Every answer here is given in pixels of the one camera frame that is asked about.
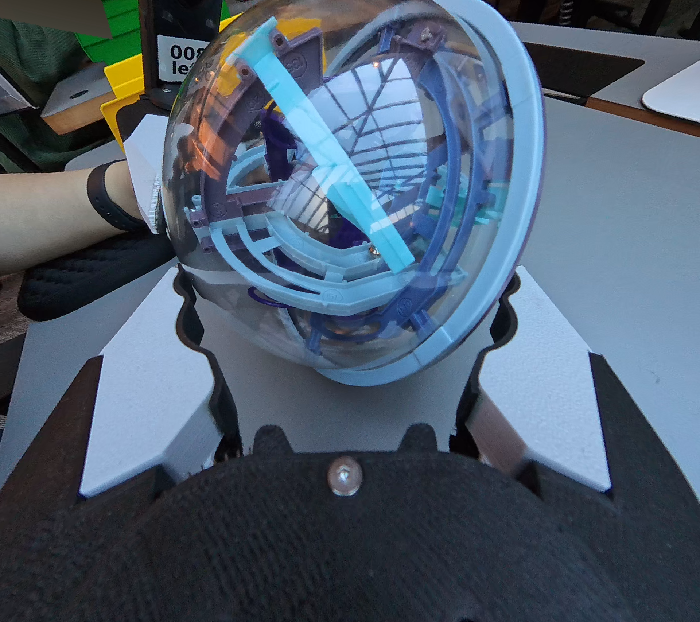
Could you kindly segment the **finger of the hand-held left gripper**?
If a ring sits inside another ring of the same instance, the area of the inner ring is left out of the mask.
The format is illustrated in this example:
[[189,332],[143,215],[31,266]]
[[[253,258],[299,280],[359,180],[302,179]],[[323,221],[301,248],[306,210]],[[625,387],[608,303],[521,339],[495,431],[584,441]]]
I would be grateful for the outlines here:
[[125,139],[125,155],[136,202],[145,224],[154,234],[165,231],[161,187],[166,131],[166,116],[146,114]]

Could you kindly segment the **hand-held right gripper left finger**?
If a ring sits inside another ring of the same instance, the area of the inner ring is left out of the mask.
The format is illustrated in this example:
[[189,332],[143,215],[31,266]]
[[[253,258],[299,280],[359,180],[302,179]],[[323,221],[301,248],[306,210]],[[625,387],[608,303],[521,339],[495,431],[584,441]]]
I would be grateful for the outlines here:
[[178,483],[242,455],[236,407],[202,335],[195,294],[173,267],[102,350],[83,497],[153,467]]

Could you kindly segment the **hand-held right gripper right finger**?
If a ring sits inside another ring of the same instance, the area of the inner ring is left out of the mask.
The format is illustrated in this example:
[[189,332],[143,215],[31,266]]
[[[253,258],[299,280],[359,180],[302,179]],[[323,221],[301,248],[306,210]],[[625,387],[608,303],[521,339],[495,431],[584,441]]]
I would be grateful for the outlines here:
[[611,487],[590,348],[525,267],[516,269],[460,399],[457,442],[513,477],[538,462]]

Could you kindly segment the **clear plastic maze ball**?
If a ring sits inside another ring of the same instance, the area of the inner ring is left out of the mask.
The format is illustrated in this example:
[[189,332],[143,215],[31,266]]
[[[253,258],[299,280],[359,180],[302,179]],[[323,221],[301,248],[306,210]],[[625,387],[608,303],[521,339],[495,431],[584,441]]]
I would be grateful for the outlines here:
[[196,62],[164,138],[167,232],[268,352],[381,385],[450,354],[536,215],[544,98],[482,0],[261,0]]

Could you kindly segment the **person's left forearm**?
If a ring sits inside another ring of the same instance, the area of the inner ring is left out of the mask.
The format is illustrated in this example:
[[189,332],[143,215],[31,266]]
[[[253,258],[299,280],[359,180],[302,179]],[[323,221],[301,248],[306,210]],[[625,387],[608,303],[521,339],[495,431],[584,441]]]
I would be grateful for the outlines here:
[[[91,206],[86,192],[91,171],[1,176],[2,276],[125,233],[108,224]],[[105,182],[111,200],[143,220],[125,160],[108,168]]]

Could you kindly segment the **black wristband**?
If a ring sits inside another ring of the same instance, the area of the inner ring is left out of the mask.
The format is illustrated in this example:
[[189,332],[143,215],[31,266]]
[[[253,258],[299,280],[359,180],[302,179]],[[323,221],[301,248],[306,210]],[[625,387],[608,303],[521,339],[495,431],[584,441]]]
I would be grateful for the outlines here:
[[146,224],[143,220],[131,216],[113,202],[106,189],[106,172],[114,163],[117,163],[117,161],[104,163],[92,169],[86,183],[87,196],[93,209],[108,224],[119,231],[134,233],[146,228]]

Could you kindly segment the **green storage bin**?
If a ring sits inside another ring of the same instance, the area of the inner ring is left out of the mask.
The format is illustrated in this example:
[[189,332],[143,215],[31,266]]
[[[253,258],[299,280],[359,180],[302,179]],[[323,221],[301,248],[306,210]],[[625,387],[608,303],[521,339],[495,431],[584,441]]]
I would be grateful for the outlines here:
[[93,63],[113,65],[141,53],[138,0],[101,0],[112,38],[76,33],[84,52]]

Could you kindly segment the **yellow storage bin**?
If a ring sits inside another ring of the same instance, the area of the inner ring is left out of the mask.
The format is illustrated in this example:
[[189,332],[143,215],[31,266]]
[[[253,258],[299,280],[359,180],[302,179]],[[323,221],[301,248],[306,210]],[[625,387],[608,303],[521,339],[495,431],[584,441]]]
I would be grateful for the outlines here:
[[182,80],[192,77],[193,86],[197,86],[203,80],[199,73],[215,73],[225,64],[225,59],[217,57],[208,46],[209,41],[205,40],[158,35],[156,77],[160,81],[153,88],[144,86],[141,55],[105,69],[115,98],[103,104],[101,112],[123,154],[126,154],[125,140],[135,132],[146,115],[170,116],[171,110],[167,109],[167,103],[172,96],[178,96]]

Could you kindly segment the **black wrist rest pad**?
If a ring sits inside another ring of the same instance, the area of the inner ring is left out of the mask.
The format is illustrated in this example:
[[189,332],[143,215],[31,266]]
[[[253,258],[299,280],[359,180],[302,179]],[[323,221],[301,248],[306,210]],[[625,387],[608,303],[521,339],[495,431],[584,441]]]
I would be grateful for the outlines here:
[[175,252],[165,235],[122,233],[24,273],[19,311],[33,321],[60,318],[168,263]]

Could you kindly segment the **green knitted cloth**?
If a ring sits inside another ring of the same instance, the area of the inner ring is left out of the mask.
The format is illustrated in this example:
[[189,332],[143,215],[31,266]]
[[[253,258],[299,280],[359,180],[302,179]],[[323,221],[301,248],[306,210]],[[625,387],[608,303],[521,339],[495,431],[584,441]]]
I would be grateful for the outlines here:
[[23,172],[5,145],[22,152],[40,171],[62,171],[75,157],[113,140],[105,121],[65,135],[41,118],[56,84],[87,64],[74,32],[1,19],[1,68],[36,103],[36,110],[1,116],[1,171]]

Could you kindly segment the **black desk mat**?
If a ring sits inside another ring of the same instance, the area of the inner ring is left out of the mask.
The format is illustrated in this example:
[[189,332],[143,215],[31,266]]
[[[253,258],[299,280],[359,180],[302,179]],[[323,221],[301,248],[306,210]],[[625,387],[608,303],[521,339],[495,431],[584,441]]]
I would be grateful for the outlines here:
[[639,58],[621,57],[525,42],[543,89],[589,98],[644,65]]

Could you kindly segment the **wooden board document stand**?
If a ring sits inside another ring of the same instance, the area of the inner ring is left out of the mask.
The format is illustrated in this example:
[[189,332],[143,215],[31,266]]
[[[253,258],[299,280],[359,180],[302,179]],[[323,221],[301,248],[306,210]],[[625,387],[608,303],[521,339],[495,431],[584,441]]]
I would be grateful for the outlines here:
[[699,123],[699,61],[648,89],[643,105],[667,117]]

